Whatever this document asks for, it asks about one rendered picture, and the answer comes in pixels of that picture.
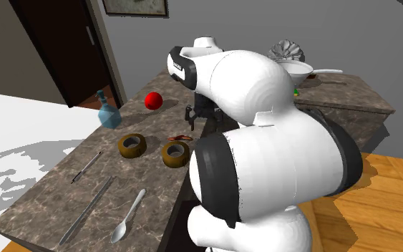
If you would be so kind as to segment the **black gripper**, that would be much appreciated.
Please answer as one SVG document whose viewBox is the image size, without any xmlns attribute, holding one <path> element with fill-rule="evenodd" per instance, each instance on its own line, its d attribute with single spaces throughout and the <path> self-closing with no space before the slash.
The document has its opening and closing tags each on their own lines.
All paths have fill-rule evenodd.
<svg viewBox="0 0 403 252">
<path fill-rule="evenodd" d="M 194 95 L 194 108 L 191 105 L 185 108 L 185 121 L 190 125 L 191 131 L 195 129 L 194 121 L 197 118 L 207 120 L 203 132 L 227 132 L 238 128 L 238 123 L 227 116 L 216 103 L 196 92 Z"/>
</svg>

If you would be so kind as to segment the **olive brown tape roll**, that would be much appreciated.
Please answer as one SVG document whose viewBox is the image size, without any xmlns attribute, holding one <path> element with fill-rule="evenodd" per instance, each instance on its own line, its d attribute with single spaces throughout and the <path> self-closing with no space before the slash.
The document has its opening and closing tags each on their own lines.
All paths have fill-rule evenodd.
<svg viewBox="0 0 403 252">
<path fill-rule="evenodd" d="M 181 168 L 190 159 L 190 148 L 181 141 L 167 143 L 161 150 L 162 161 L 169 168 Z"/>
<path fill-rule="evenodd" d="M 147 143 L 145 137 L 138 133 L 125 135 L 118 141 L 118 150 L 124 158 L 138 158 L 145 153 Z"/>
</svg>

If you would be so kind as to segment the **red ball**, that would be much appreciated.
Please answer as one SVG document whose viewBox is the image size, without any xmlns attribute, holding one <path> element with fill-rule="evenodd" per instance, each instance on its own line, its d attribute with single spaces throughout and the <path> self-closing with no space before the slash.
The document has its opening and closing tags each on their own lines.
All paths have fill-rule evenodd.
<svg viewBox="0 0 403 252">
<path fill-rule="evenodd" d="M 162 104 L 163 104 L 163 99 L 162 96 L 158 92 L 150 92 L 146 97 L 145 97 L 145 106 L 149 110 L 157 110 L 159 109 Z"/>
</svg>

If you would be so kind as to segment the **blue glass bottle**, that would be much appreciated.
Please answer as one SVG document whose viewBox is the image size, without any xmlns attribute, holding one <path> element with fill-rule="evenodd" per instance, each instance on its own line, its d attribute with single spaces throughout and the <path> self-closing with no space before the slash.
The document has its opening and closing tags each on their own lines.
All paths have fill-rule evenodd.
<svg viewBox="0 0 403 252">
<path fill-rule="evenodd" d="M 115 129 L 122 121 L 119 110 L 107 103 L 107 98 L 102 90 L 97 91 L 97 96 L 101 102 L 98 118 L 103 127 Z"/>
</svg>

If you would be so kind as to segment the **grey ruffled ornament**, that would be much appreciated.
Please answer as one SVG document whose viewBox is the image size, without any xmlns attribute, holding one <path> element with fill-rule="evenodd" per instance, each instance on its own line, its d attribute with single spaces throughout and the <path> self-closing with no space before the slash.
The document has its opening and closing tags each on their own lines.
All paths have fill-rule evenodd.
<svg viewBox="0 0 403 252">
<path fill-rule="evenodd" d="M 305 62 L 304 51 L 300 46 L 288 39 L 283 39 L 274 44 L 268 51 L 267 57 L 273 61 L 280 61 L 282 59 L 290 59 L 300 62 Z"/>
</svg>

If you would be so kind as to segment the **dark robot stand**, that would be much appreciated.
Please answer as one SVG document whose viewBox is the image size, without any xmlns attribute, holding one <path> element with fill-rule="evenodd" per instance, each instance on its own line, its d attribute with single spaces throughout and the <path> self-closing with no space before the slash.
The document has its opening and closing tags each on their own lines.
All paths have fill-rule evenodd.
<svg viewBox="0 0 403 252">
<path fill-rule="evenodd" d="M 195 245 L 188 233 L 188 216 L 199 204 L 198 200 L 184 200 L 181 203 L 165 252 L 205 252 L 205 247 Z"/>
</svg>

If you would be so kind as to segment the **silver spoon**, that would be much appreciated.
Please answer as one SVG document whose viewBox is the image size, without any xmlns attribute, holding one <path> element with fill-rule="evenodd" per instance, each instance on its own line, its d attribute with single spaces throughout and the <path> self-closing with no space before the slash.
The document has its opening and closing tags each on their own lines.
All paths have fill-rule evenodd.
<svg viewBox="0 0 403 252">
<path fill-rule="evenodd" d="M 130 215 L 133 213 L 133 211 L 136 209 L 136 207 L 139 205 L 140 201 L 142 200 L 143 196 L 146 194 L 146 189 L 142 189 L 136 199 L 134 200 L 133 204 L 131 205 L 127 215 L 123 219 L 123 221 L 114 229 L 111 235 L 110 242 L 111 243 L 116 243 L 122 239 L 122 237 L 126 234 L 127 230 L 127 219 L 130 217 Z"/>
</svg>

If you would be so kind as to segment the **grey black pen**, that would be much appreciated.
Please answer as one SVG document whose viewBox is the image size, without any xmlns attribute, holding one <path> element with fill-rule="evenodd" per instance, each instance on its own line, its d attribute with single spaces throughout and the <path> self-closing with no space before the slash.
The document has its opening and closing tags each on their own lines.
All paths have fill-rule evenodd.
<svg viewBox="0 0 403 252">
<path fill-rule="evenodd" d="M 98 152 L 85 166 L 80 170 L 75 177 L 72 179 L 71 184 L 77 182 L 86 172 L 86 170 L 91 167 L 95 161 L 102 155 L 102 151 Z"/>
</svg>

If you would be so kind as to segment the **long grey rod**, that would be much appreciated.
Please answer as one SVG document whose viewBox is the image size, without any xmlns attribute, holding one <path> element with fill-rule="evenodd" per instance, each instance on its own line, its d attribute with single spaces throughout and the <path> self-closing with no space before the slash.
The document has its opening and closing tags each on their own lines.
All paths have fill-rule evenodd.
<svg viewBox="0 0 403 252">
<path fill-rule="evenodd" d="M 100 190 L 97 192 L 97 194 L 93 197 L 92 201 L 87 205 L 87 207 L 81 212 L 81 214 L 79 215 L 79 217 L 76 219 L 75 222 L 73 222 L 73 224 L 69 227 L 69 229 L 67 230 L 67 232 L 62 236 L 62 238 L 59 241 L 59 245 L 63 245 L 65 244 L 65 242 L 67 241 L 67 239 L 72 235 L 72 233 L 74 232 L 74 230 L 77 228 L 77 226 L 79 225 L 79 223 L 82 221 L 82 219 L 84 218 L 84 216 L 87 214 L 87 212 L 89 211 L 89 209 L 96 203 L 96 201 L 102 196 L 103 192 L 106 191 L 106 189 L 108 188 L 110 182 L 112 181 L 113 177 L 110 176 L 108 177 L 108 179 L 105 181 L 104 185 L 100 188 Z"/>
</svg>

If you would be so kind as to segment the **dark brown door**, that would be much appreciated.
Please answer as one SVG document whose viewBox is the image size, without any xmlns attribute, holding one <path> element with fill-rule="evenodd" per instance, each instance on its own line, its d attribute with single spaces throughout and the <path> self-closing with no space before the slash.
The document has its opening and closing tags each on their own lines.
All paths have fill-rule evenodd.
<svg viewBox="0 0 403 252">
<path fill-rule="evenodd" d="M 9 0 L 68 107 L 108 86 L 115 90 L 89 0 Z"/>
</svg>

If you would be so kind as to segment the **framed wall picture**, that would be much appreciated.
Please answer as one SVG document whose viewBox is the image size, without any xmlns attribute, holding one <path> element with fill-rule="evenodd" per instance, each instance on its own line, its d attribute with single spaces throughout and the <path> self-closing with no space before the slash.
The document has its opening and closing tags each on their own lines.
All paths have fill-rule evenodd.
<svg viewBox="0 0 403 252">
<path fill-rule="evenodd" d="M 141 16 L 168 18 L 167 0 L 102 0 L 110 16 Z"/>
</svg>

